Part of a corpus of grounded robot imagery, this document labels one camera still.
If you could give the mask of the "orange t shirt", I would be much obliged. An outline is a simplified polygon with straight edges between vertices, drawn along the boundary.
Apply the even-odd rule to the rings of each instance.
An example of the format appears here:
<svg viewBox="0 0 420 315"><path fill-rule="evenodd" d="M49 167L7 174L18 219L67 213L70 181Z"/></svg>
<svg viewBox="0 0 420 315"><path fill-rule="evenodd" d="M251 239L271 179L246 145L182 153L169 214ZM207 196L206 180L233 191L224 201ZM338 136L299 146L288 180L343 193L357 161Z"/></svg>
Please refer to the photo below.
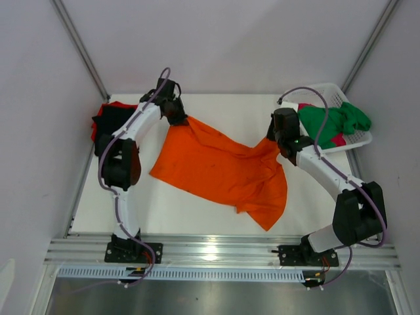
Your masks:
<svg viewBox="0 0 420 315"><path fill-rule="evenodd" d="M187 121L169 128L150 175L195 196L233 206L270 230L287 203L277 144L264 137L248 147L192 116Z"/></svg>

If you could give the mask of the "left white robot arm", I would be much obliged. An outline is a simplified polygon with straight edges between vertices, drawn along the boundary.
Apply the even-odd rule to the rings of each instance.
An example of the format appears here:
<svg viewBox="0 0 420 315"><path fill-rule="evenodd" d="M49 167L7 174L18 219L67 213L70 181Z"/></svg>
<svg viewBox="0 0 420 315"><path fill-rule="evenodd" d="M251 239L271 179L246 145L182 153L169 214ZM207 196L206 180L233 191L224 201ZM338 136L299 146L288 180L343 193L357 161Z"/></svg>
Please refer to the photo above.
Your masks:
<svg viewBox="0 0 420 315"><path fill-rule="evenodd" d="M133 197L133 186L141 175L138 141L162 118L171 126L187 123L181 94L179 83L159 78L156 88L140 98L122 126L98 141L98 182L113 197L113 237L124 241L119 254L130 263L142 256L142 246L136 242L140 238L140 224Z"/></svg>

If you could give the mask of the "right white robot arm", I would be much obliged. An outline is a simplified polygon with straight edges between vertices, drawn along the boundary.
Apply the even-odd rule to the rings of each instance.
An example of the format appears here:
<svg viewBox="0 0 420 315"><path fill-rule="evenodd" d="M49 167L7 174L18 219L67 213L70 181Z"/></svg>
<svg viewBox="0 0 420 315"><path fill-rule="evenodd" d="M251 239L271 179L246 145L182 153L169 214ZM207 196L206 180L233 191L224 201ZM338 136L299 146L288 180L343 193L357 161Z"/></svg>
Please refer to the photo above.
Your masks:
<svg viewBox="0 0 420 315"><path fill-rule="evenodd" d="M362 245L364 240L386 232L380 185L363 182L336 167L314 140L301 134L300 120L293 108L274 111L267 135L276 142L283 158L314 178L335 201L332 223L301 238L298 248L304 263L316 264L334 249Z"/></svg>

